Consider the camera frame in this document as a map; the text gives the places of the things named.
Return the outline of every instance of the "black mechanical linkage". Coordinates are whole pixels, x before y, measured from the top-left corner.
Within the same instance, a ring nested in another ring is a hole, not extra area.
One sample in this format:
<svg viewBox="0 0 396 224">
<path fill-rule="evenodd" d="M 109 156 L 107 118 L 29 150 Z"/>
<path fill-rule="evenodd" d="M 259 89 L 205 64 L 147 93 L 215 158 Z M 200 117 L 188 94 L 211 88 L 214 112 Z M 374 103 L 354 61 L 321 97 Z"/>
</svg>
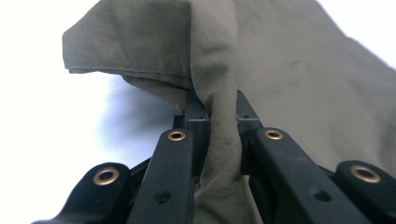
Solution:
<svg viewBox="0 0 396 224">
<path fill-rule="evenodd" d="M 341 162 L 335 173 L 317 166 L 287 133 L 263 128 L 241 91 L 236 104 L 241 174 L 249 175 L 263 223 L 396 223 L 395 178 L 362 161 Z M 209 138 L 210 115 L 189 92 L 151 159 L 131 170 L 110 162 L 92 168 L 57 217 L 34 224 L 191 224 Z"/>
</svg>

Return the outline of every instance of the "gray cloth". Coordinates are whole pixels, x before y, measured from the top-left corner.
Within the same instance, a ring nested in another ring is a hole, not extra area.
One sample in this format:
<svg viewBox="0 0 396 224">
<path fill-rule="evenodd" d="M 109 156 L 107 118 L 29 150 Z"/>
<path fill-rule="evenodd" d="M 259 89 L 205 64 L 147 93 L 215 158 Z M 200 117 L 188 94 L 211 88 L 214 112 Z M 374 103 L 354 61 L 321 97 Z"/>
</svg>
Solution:
<svg viewBox="0 0 396 224">
<path fill-rule="evenodd" d="M 361 160 L 396 175 L 396 73 L 314 0 L 102 0 L 64 34 L 71 73 L 102 71 L 212 116 L 194 223 L 251 223 L 235 121 L 241 90 L 264 126 L 319 165 Z"/>
</svg>

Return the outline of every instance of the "olive green fabric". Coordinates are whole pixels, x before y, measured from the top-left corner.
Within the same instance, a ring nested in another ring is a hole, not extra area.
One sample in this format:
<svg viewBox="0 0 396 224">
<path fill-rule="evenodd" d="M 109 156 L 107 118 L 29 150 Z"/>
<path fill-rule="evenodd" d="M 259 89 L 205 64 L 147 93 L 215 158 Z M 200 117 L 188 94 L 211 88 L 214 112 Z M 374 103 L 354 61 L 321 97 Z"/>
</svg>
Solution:
<svg viewBox="0 0 396 224">
<path fill-rule="evenodd" d="M 396 73 L 314 0 L 101 0 L 64 33 L 71 73 L 122 75 L 183 110 L 211 113 L 194 223 L 253 223 L 239 167 L 241 90 L 264 126 L 319 165 L 361 160 L 396 175 Z"/>
</svg>

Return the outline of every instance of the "pinched fabric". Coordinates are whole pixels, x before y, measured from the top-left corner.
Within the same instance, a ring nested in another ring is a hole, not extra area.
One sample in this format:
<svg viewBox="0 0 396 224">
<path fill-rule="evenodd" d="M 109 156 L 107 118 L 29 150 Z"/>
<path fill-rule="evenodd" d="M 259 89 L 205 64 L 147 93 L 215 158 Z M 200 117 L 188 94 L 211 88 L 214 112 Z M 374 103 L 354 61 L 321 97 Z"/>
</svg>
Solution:
<svg viewBox="0 0 396 224">
<path fill-rule="evenodd" d="M 63 42 L 71 73 L 121 75 L 179 110 L 196 91 L 212 123 L 194 223 L 256 222 L 237 90 L 317 164 L 360 160 L 396 176 L 396 73 L 314 0 L 101 0 Z"/>
</svg>

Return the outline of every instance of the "white surface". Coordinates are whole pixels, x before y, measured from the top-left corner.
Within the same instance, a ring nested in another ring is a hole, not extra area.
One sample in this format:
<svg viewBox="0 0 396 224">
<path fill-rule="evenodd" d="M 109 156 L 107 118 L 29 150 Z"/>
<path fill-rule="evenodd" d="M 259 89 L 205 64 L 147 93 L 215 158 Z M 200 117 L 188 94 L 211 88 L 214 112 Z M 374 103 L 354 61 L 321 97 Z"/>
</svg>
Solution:
<svg viewBox="0 0 396 224">
<path fill-rule="evenodd" d="M 0 15 L 0 223 L 52 218 L 82 176 L 149 157 L 172 105 L 118 76 L 69 75 L 62 34 L 97 1 L 18 1 Z M 396 67 L 395 1 L 319 1 L 349 36 Z"/>
</svg>

